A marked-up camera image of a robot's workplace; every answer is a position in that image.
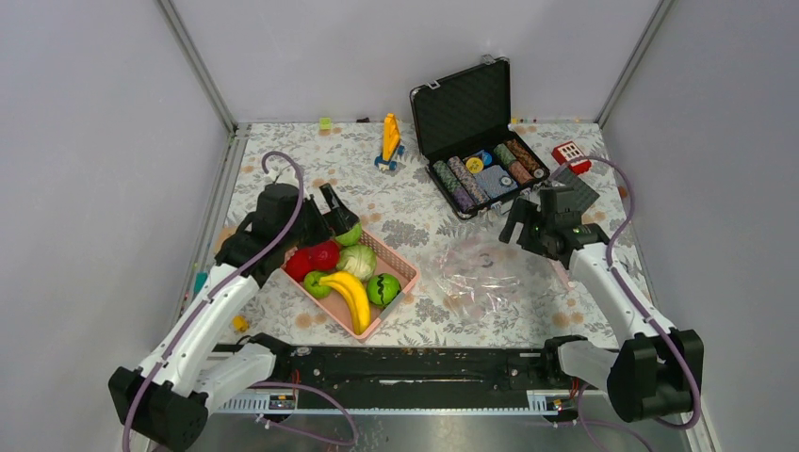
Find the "light green round fruit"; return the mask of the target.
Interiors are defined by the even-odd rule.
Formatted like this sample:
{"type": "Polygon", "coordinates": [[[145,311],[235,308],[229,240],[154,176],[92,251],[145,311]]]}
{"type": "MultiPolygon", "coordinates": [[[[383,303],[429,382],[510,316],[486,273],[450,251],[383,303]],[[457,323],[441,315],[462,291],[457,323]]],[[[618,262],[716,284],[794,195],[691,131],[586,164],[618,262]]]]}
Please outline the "light green round fruit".
{"type": "Polygon", "coordinates": [[[359,243],[363,228],[361,222],[357,222],[347,232],[334,238],[334,241],[342,248],[350,247],[359,243]]]}

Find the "red apple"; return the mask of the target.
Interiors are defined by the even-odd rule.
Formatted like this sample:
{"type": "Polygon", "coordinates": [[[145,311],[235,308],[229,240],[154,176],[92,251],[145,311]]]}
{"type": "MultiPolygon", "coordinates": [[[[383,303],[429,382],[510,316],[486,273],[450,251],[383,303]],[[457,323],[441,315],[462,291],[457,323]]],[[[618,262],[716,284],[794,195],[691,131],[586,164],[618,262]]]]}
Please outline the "red apple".
{"type": "Polygon", "coordinates": [[[340,247],[329,240],[313,247],[297,249],[285,262],[285,273],[295,282],[301,283],[312,271],[329,271],[336,267],[340,247]]]}

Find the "green cabbage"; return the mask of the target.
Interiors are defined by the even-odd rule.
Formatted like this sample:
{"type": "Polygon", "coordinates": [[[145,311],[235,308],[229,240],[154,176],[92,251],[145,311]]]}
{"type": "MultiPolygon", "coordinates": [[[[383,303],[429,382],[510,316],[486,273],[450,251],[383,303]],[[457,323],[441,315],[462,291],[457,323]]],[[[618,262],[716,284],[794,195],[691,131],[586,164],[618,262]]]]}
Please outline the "green cabbage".
{"type": "Polygon", "coordinates": [[[364,282],[370,279],[377,267],[377,255],[374,250],[363,244],[355,244],[343,248],[339,252],[336,264],[338,271],[345,271],[364,282]]]}

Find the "clear zip top bag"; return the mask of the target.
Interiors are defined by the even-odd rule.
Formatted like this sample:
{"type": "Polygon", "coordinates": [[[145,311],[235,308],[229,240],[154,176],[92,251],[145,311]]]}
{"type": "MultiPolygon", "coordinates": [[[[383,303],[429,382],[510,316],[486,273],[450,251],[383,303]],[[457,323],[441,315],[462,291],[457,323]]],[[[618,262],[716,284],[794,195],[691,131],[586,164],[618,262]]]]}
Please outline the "clear zip top bag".
{"type": "Polygon", "coordinates": [[[577,287],[562,264],[479,234],[433,252],[427,268],[445,306],[470,322],[577,287]]]}

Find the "dark green watermelon ball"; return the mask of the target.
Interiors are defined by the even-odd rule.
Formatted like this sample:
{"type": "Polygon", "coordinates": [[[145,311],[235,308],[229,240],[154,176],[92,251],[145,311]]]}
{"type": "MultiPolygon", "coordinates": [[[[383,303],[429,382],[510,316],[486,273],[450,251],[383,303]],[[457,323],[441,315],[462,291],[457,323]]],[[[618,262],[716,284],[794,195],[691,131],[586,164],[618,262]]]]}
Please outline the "dark green watermelon ball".
{"type": "Polygon", "coordinates": [[[370,303],[385,308],[392,303],[401,290],[400,281],[394,275],[381,273],[368,280],[367,299],[370,303]]]}

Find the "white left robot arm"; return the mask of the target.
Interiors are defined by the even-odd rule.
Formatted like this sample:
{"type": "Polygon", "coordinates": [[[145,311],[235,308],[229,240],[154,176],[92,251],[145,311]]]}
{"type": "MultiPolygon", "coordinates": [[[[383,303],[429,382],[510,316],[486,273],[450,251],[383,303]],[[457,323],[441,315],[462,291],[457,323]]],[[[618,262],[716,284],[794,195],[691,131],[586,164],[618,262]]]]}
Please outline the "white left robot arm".
{"type": "Polygon", "coordinates": [[[123,450],[136,432],[170,451],[186,451],[210,415],[231,398],[259,380],[271,387],[289,381],[290,359],[258,342],[208,371],[202,367],[233,317],[284,265],[290,250],[323,244],[356,224],[331,185],[319,191],[326,213],[296,186],[266,185],[255,210],[222,243],[203,287],[167,336],[135,368],[114,371],[108,389],[123,425],[123,450]]]}

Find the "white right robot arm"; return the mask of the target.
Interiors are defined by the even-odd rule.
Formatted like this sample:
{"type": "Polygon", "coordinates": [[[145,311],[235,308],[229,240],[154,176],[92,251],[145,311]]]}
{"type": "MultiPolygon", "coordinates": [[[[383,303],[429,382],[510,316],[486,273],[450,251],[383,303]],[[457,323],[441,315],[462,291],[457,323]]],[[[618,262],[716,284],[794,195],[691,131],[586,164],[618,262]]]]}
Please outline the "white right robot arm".
{"type": "Polygon", "coordinates": [[[574,190],[545,186],[540,201],[514,200],[498,239],[563,265],[581,283],[609,322],[617,350],[579,336],[546,340],[542,379],[562,388],[574,378],[608,397],[616,414],[631,423],[672,414],[701,414],[704,344],[693,330],[680,330],[636,286],[615,259],[611,238],[586,223],[575,206],[574,190]]]}

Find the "grey studded building plate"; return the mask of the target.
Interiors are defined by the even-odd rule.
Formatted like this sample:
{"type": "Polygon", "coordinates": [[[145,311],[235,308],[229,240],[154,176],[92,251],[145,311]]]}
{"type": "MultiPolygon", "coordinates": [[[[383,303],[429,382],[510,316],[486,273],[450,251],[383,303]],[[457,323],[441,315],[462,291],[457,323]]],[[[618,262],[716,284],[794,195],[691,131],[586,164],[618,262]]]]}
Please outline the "grey studded building plate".
{"type": "Polygon", "coordinates": [[[600,198],[599,193],[591,188],[571,169],[564,169],[556,175],[554,180],[561,186],[567,186],[573,189],[576,207],[581,214],[585,214],[600,198]]]}

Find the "pink plastic basket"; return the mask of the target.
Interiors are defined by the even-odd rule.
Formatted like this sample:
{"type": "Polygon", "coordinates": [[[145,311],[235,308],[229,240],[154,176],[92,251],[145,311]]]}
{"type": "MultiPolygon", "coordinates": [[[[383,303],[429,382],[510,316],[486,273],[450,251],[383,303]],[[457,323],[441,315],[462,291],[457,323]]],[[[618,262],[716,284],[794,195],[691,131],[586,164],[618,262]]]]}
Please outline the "pink plastic basket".
{"type": "Polygon", "coordinates": [[[419,280],[420,272],[410,261],[368,230],[363,230],[360,243],[372,249],[376,255],[376,276],[390,274],[399,281],[399,292],[385,306],[372,303],[367,296],[367,283],[358,281],[359,287],[357,287],[354,276],[346,276],[344,273],[338,275],[335,272],[332,277],[322,277],[324,282],[330,283],[332,292],[326,297],[317,298],[305,288],[303,282],[295,281],[284,268],[281,268],[279,273],[286,275],[296,288],[342,327],[349,336],[360,343],[365,343],[392,317],[392,313],[399,308],[401,302],[411,295],[412,288],[419,280]]]}

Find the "red toy block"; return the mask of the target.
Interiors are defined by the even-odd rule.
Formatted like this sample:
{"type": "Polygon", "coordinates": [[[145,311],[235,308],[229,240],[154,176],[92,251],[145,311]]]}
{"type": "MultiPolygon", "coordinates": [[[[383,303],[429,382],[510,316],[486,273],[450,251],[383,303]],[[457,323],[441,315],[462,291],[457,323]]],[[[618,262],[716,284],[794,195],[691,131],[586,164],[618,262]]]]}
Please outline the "red toy block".
{"type": "Polygon", "coordinates": [[[574,141],[567,141],[553,148],[552,157],[559,164],[568,164],[568,168],[576,175],[581,175],[590,170],[592,163],[585,157],[584,152],[574,141]]]}

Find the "green pepper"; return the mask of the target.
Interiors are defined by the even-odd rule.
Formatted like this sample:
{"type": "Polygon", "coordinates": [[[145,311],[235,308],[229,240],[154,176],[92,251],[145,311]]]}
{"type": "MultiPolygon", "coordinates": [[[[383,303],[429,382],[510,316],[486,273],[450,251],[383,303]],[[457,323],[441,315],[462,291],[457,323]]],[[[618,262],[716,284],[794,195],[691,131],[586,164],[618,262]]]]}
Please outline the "green pepper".
{"type": "Polygon", "coordinates": [[[310,271],[305,275],[302,282],[304,290],[314,299],[324,299],[328,297],[333,289],[319,282],[322,278],[327,276],[328,274],[324,271],[310,271]]]}

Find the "yellow banana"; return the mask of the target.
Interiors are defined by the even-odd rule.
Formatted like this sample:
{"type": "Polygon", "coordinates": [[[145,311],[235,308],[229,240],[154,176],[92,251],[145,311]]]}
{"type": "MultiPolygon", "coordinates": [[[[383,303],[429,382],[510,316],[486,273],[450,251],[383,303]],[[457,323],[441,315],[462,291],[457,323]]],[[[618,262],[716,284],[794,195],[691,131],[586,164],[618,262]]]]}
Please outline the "yellow banana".
{"type": "Polygon", "coordinates": [[[345,271],[336,271],[319,281],[338,292],[348,305],[352,329],[356,335],[363,334],[371,324],[371,312],[367,290],[361,281],[345,271]]]}

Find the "yellow toy block vehicle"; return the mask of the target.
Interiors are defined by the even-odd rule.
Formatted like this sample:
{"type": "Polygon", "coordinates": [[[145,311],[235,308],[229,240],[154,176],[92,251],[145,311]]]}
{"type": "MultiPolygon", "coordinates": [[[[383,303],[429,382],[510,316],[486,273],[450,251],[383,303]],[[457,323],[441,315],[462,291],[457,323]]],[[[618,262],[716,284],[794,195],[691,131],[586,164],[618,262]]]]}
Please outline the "yellow toy block vehicle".
{"type": "Polygon", "coordinates": [[[383,120],[383,144],[381,152],[374,160],[374,165],[380,171],[393,171],[398,164],[397,157],[403,153],[400,123],[395,114],[389,113],[383,120]]]}

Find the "black poker chip case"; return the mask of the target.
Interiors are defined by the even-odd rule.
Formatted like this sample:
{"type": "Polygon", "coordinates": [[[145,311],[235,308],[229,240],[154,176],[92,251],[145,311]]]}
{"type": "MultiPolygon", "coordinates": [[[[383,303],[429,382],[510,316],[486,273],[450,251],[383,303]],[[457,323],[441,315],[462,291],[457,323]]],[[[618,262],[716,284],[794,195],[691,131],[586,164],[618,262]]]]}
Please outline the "black poker chip case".
{"type": "Polygon", "coordinates": [[[511,62],[507,57],[485,55],[476,66],[411,89],[409,99],[419,152],[428,160],[427,172],[456,218],[469,220],[486,209],[502,207],[519,195],[528,195],[550,176],[542,158],[512,128],[511,62]],[[486,151],[495,166],[499,163],[498,145],[511,152],[519,150],[534,164],[524,167],[531,180],[518,182],[516,188],[484,202],[458,202],[434,165],[486,151]]]}

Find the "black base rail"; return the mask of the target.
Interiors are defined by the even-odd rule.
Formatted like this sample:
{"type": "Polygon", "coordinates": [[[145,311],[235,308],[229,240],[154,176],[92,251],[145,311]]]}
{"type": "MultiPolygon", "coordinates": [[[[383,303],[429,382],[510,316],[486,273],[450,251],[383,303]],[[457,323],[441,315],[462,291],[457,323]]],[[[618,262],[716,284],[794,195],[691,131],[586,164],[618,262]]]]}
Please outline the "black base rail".
{"type": "Polygon", "coordinates": [[[249,345],[275,353],[270,386],[235,396],[224,412],[556,414],[572,408],[582,384],[544,348],[308,347],[259,333],[215,350],[249,345]]]}

